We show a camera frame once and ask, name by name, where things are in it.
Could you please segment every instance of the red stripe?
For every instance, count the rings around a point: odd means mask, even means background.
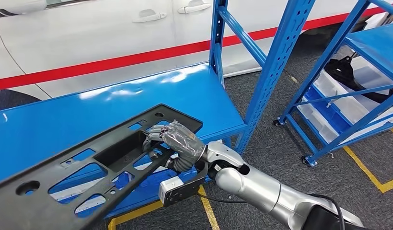
[[[364,12],[363,16],[371,16],[384,12],[381,8],[372,8]],[[303,27],[303,30],[313,29],[321,26],[331,25],[335,23],[343,22],[348,13],[339,14],[335,16],[330,16],[326,18],[320,18],[315,20],[307,21]],[[265,30],[259,30],[250,32],[249,35],[254,40],[264,39],[268,37],[274,37],[276,34],[277,27],[269,28]],[[224,46],[232,46],[239,44],[239,39],[234,36],[225,37],[223,39]],[[174,46],[165,49],[153,50],[149,52],[128,55],[124,57],[116,57],[107,60],[95,61],[75,66],[62,67],[58,69],[45,70],[37,73],[29,73],[14,77],[7,77],[0,79],[0,90],[8,89],[17,86],[35,84],[45,81],[59,80],[63,78],[69,78],[74,76],[79,76],[88,73],[95,73],[99,71],[104,71],[108,69],[116,69],[120,67],[136,65],[140,63],[161,60],[165,58],[172,58],[176,56],[192,54],[200,51],[209,50],[209,41],[196,42],[191,44],[186,44],[182,46]]]

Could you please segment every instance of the silver robot arm segment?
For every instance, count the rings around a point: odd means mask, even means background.
[[[337,209],[331,201],[301,193],[280,183],[245,163],[237,152],[221,143],[208,144],[207,160],[217,171],[214,179],[221,189],[271,215],[292,230],[301,230],[316,206],[337,215]],[[215,161],[220,160],[233,167],[222,168],[215,164]],[[342,208],[341,211],[346,222],[363,227],[357,216]]]

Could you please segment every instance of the black cable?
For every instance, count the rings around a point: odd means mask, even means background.
[[[337,204],[337,202],[335,200],[333,200],[332,198],[325,196],[325,195],[319,195],[319,194],[310,194],[310,195],[314,196],[314,197],[319,197],[319,198],[330,200],[336,206],[337,215],[339,217],[340,230],[345,230],[345,220],[343,220],[342,210],[340,210],[340,207]]]
[[[222,203],[231,203],[231,204],[244,204],[244,203],[246,203],[246,201],[219,200],[219,199],[212,198],[212,197],[209,197],[209,196],[206,196],[206,195],[202,195],[200,193],[196,193],[196,194],[198,196],[202,197],[202,198],[205,198],[205,199],[208,199],[208,200],[217,201],[217,202],[222,202]]]

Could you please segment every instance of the shelf caster wheel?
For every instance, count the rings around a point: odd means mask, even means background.
[[[301,159],[301,162],[303,163],[303,164],[306,164],[306,165],[310,165],[309,163],[308,163],[308,161],[307,161],[307,159],[305,159],[305,156],[302,156],[302,157],[300,157],[300,159]]]
[[[278,120],[274,120],[274,121],[273,121],[273,125],[274,125],[274,126],[280,126],[281,123],[280,123],[280,121],[278,121]]]
[[[300,160],[301,160],[301,162],[302,162],[303,164],[308,165],[308,166],[310,166],[310,167],[314,167],[314,166],[316,166],[316,165],[318,164],[318,162],[316,162],[316,161],[309,162],[308,159],[307,159],[307,157],[305,157],[305,156],[302,156],[302,157],[300,158]]]

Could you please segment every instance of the white car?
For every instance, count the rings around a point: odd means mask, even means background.
[[[0,17],[0,89],[44,100],[208,59],[213,0],[47,1],[0,0],[1,14],[17,14]],[[342,22],[356,2],[317,0],[304,29]],[[286,4],[228,9],[267,53]],[[225,76],[260,70],[229,28],[224,46]]]

